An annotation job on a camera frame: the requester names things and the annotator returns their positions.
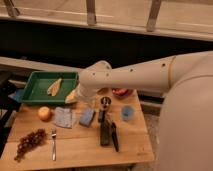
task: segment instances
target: small cup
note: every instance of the small cup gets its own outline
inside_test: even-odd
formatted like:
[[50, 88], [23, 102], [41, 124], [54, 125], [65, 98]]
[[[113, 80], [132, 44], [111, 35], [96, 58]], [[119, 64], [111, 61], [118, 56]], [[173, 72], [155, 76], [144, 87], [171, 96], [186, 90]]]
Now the small cup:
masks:
[[134, 114], [134, 109], [131, 106], [126, 105], [126, 106], [122, 107], [121, 117], [124, 121], [131, 120], [133, 117], [133, 114]]

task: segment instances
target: wooden tabletop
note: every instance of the wooden tabletop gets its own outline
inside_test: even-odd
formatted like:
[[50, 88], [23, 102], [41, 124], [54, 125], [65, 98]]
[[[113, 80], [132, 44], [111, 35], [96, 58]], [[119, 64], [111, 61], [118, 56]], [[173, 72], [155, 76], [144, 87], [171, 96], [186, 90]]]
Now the wooden tabletop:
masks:
[[[100, 146], [100, 124], [97, 122], [100, 98], [109, 96], [112, 104], [109, 109], [111, 118], [117, 125], [117, 134], [120, 151], [116, 152], [111, 142], [107, 147]], [[124, 105], [134, 108], [134, 117], [125, 122], [121, 119], [121, 108]], [[37, 170], [52, 168], [72, 168], [84, 166], [100, 166], [113, 164], [130, 164], [149, 162], [154, 160], [149, 135], [147, 133], [144, 116], [141, 111], [137, 92], [134, 91], [128, 98], [118, 100], [111, 91], [104, 90], [96, 96], [95, 118], [89, 128], [78, 123], [72, 129], [56, 127], [52, 121], [42, 122], [37, 117], [39, 106], [22, 105], [17, 114], [12, 130], [0, 159], [0, 170]], [[77, 102], [71, 106], [79, 120], [86, 104]], [[57, 129], [57, 159], [52, 161], [52, 128]], [[17, 145], [21, 137], [32, 131], [44, 128], [48, 133], [46, 143], [27, 152], [25, 158], [16, 162]]]

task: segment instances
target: plastic tray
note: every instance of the plastic tray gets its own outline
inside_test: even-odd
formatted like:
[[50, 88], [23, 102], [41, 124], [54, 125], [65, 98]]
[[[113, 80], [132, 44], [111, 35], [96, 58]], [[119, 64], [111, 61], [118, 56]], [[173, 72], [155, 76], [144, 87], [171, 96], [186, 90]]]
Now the plastic tray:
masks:
[[[21, 99], [30, 105], [64, 105], [66, 96], [76, 87], [77, 72], [34, 71], [30, 75]], [[56, 96], [47, 95], [47, 89], [57, 79], [62, 78], [61, 87]]]

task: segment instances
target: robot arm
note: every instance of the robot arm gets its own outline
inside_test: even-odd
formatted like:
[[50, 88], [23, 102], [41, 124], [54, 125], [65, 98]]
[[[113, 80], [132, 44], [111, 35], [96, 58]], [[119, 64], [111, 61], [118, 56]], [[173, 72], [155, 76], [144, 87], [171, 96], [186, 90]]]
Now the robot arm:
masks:
[[167, 92], [205, 55], [204, 52], [172, 56], [116, 69], [106, 61], [99, 61], [79, 74], [77, 96], [88, 102], [105, 87]]
[[80, 73], [77, 95], [103, 87], [168, 92], [159, 122], [155, 171], [212, 171], [213, 51], [111, 69], [98, 62]]

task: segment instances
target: bunch of grapes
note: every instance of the bunch of grapes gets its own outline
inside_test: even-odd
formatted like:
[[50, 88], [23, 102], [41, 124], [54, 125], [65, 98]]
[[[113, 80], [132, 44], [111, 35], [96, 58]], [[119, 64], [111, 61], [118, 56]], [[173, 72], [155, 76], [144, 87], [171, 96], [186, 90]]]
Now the bunch of grapes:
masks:
[[20, 143], [18, 144], [17, 155], [14, 160], [20, 162], [26, 152], [42, 145], [46, 136], [47, 134], [44, 129], [38, 129], [36, 132], [31, 132], [27, 136], [21, 138]]

